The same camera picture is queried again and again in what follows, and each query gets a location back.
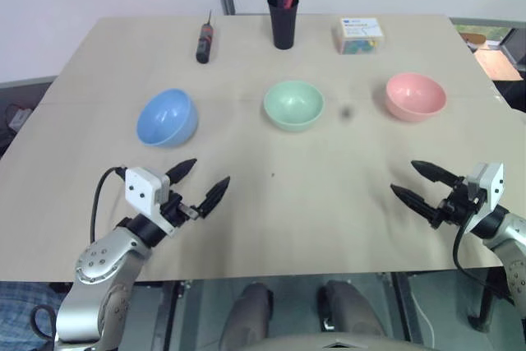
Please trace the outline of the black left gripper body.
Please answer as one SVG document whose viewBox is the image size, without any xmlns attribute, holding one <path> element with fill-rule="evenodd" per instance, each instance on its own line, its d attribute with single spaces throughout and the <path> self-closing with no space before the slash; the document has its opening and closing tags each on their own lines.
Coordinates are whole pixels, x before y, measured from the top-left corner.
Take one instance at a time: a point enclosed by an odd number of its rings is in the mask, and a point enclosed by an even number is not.
<svg viewBox="0 0 526 351">
<path fill-rule="evenodd" d="M 182 202 L 182 196 L 176 192 L 168 193 L 168 200 L 160 207 L 160 213 L 174 228 L 180 228 L 188 220 L 196 220 L 202 212 L 196 206 L 187 206 Z"/>
</svg>

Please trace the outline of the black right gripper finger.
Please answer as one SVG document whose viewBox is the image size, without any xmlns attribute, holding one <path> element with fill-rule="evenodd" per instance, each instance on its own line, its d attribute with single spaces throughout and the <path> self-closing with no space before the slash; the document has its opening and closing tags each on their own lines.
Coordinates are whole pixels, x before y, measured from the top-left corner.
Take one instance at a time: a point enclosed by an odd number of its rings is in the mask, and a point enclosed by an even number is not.
<svg viewBox="0 0 526 351">
<path fill-rule="evenodd" d="M 409 209 L 421 215 L 434 229 L 440 226 L 438 209 L 428 205 L 421 196 L 405 187 L 394 184 L 391 184 L 390 188 Z"/>
<path fill-rule="evenodd" d="M 431 182 L 441 182 L 453 189 L 464 185 L 464 177 L 456 176 L 442 167 L 423 160 L 412 160 L 411 165 L 424 178 Z"/>
</svg>

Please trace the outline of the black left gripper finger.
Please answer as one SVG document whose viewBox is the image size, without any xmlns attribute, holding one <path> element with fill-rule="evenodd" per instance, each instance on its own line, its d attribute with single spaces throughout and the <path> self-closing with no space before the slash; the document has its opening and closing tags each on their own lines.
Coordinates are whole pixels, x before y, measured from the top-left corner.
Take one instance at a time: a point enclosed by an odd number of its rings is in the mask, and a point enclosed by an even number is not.
<svg viewBox="0 0 526 351">
<path fill-rule="evenodd" d="M 170 184 L 179 183 L 186 175 L 191 171 L 192 167 L 197 162 L 197 159 L 187 159 L 172 167 L 166 176 L 169 179 Z"/>
<path fill-rule="evenodd" d="M 230 177 L 217 182 L 206 194 L 205 199 L 196 208 L 200 217 L 206 217 L 221 202 L 225 192 L 228 189 Z"/>
</svg>

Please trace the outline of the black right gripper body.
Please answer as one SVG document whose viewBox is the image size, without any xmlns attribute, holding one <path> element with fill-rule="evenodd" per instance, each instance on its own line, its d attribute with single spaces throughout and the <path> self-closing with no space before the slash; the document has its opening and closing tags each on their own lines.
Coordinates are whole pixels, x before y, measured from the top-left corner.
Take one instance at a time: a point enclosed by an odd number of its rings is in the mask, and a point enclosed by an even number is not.
<svg viewBox="0 0 526 351">
<path fill-rule="evenodd" d="M 437 220 L 441 224 L 466 224 L 482 206 L 482 189 L 460 183 L 438 206 Z"/>
</svg>

